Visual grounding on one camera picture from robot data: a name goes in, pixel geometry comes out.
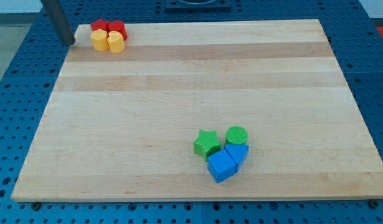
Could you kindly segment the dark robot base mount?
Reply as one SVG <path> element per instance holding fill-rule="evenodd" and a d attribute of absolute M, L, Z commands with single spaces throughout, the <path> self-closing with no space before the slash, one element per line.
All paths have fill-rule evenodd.
<path fill-rule="evenodd" d="M 231 9 L 231 0 L 165 0 L 165 11 Z"/>

